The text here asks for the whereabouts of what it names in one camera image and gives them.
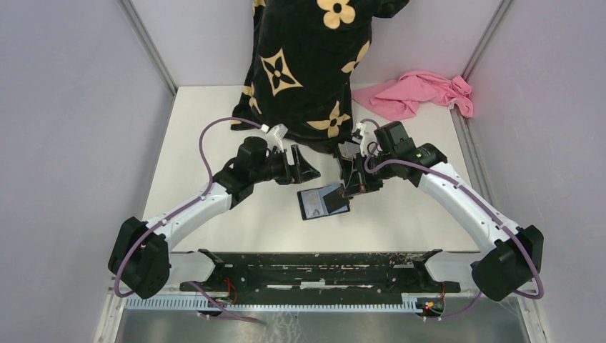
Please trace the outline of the pink cloth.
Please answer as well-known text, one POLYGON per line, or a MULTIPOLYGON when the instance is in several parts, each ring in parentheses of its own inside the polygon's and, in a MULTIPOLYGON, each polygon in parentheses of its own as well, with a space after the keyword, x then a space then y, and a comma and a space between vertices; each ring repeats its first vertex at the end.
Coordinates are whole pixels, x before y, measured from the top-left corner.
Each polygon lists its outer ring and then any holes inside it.
POLYGON ((464 118, 475 114, 472 87, 461 77, 448 79, 429 71, 408 71, 398 79, 354 90, 352 99, 374 114, 401 121, 416 116, 421 103, 457 107, 464 118))

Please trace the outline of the black plastic bin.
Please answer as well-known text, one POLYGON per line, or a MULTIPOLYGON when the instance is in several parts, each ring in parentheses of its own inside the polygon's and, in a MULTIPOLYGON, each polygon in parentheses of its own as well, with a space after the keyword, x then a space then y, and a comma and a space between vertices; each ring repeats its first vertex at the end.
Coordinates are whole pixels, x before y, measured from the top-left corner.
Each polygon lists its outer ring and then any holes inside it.
POLYGON ((364 159, 360 154, 359 144, 354 141, 336 143, 332 147, 332 156, 339 164, 352 164, 357 159, 364 159))

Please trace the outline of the black leather card holder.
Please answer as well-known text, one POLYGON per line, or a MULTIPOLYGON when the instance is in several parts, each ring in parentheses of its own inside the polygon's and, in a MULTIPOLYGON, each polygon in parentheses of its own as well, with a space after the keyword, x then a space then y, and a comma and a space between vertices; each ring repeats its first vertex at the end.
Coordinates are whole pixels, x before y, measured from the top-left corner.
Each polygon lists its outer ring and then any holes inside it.
POLYGON ((350 201, 344 191, 344 185, 336 183, 297 192, 302 219, 308 221, 350 212, 350 201))

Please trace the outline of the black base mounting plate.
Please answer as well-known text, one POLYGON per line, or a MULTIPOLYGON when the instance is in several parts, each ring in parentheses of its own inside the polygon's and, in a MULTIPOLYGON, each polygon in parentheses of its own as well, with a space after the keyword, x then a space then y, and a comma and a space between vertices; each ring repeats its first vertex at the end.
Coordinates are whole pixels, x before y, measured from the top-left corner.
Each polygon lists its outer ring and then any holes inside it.
POLYGON ((437 282, 423 267, 426 253, 215 252, 217 266, 205 281, 182 282, 226 293, 237 305, 399 304, 403 294, 441 297, 461 291, 457 282, 437 282))

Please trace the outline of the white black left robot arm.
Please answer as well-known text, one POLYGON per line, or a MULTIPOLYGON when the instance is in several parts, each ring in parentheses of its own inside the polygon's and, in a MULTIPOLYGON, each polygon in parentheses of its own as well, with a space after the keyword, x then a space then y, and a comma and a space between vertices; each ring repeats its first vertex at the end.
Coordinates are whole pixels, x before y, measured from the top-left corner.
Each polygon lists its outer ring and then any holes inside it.
POLYGON ((204 249, 175 254, 176 245, 242 203, 258 183, 302 184, 320 176, 296 144, 288 149, 270 148, 261 137, 247 137, 237 155, 212 175, 202 191, 151 219, 131 217, 122 223, 108 261, 115 295, 149 299, 166 286, 186 282, 210 291, 219 289, 225 280, 219 267, 222 260, 204 249))

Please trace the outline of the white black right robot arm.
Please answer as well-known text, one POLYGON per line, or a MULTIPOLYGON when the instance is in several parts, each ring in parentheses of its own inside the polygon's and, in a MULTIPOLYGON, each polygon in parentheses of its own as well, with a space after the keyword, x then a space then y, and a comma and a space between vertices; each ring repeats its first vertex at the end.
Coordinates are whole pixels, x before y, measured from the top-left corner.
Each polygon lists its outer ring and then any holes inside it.
POLYGON ((352 139, 338 143, 344 195, 379 191, 384 181, 398 178, 433 198, 466 231, 475 253, 436 249, 426 253, 413 271, 416 288, 430 292, 441 282, 472 284, 486 297, 500 301, 516 294, 541 299, 540 278, 544 235, 535 226, 521 227, 481 197, 435 145, 417 146, 402 123, 394 121, 368 129, 371 120, 357 123, 352 139))

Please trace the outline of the black floral blanket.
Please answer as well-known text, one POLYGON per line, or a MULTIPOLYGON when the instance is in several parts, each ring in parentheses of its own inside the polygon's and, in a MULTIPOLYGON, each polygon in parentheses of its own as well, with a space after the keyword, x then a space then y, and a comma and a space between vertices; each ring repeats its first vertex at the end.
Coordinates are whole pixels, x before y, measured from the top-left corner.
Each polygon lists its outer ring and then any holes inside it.
POLYGON ((286 137, 331 154, 354 129, 351 77, 372 44, 372 21, 405 1, 254 1, 252 60, 231 130, 287 128, 286 137))

